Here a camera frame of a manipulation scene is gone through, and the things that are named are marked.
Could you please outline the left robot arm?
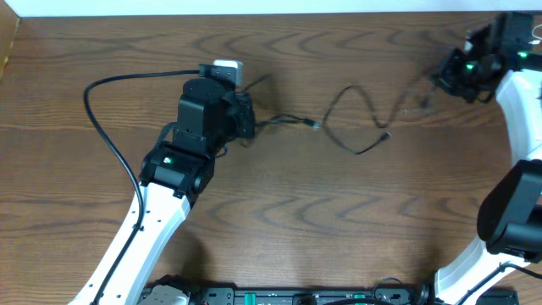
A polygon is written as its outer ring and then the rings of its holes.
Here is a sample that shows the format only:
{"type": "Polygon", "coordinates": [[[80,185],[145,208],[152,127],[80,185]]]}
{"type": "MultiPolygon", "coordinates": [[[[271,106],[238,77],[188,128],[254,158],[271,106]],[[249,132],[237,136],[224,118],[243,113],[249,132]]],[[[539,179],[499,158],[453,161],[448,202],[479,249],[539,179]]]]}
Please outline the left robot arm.
{"type": "Polygon", "coordinates": [[[188,80],[176,121],[166,125],[141,172],[125,170],[134,187],[130,210],[74,304],[135,304],[169,239],[213,178],[226,145],[255,135],[255,115],[241,81],[188,80]]]}

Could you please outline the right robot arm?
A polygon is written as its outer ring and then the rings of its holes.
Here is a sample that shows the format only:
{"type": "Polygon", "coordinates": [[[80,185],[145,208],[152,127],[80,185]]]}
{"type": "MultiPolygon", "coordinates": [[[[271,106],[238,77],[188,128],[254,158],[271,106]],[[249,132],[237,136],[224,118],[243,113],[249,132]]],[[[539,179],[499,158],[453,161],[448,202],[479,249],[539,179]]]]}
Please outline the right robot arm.
{"type": "Polygon", "coordinates": [[[541,261],[541,56],[532,52],[534,17],[505,12],[470,32],[432,74],[447,94],[474,103],[496,100],[506,120],[512,167],[483,200],[477,235],[434,273],[420,304],[515,304],[514,292],[491,289],[513,271],[541,261]]]}

